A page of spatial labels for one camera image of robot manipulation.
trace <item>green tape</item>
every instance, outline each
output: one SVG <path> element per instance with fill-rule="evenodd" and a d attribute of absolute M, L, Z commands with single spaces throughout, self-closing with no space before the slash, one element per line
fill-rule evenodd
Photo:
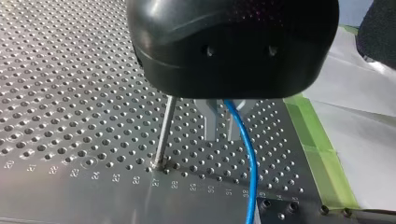
<path fill-rule="evenodd" d="M 330 208 L 359 208 L 344 170 L 311 102 L 301 94 L 284 100 L 318 187 Z"/>

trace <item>perforated metal plate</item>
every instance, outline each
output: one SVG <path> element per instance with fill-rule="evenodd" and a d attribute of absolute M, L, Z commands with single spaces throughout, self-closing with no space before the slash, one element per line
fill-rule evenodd
<path fill-rule="evenodd" d="M 180 99 L 163 172 L 149 168 L 166 96 L 137 65 L 116 0 L 0 2 L 0 220 L 28 223 L 243 223 L 248 160 Z M 317 189 L 282 101 L 245 118 L 259 196 L 295 200 L 318 222 Z"/>

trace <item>metal pin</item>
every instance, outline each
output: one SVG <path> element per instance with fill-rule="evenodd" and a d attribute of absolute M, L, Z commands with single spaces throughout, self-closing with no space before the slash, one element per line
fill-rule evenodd
<path fill-rule="evenodd" d="M 152 168 L 156 170 L 160 170 L 164 166 L 163 155 L 165 154 L 166 144 L 168 142 L 168 135 L 175 112 L 176 101 L 176 97 L 170 95 L 168 96 L 168 103 L 166 103 L 165 115 L 163 117 L 163 127 L 161 128 L 157 153 L 155 155 L 154 161 L 151 162 Z"/>

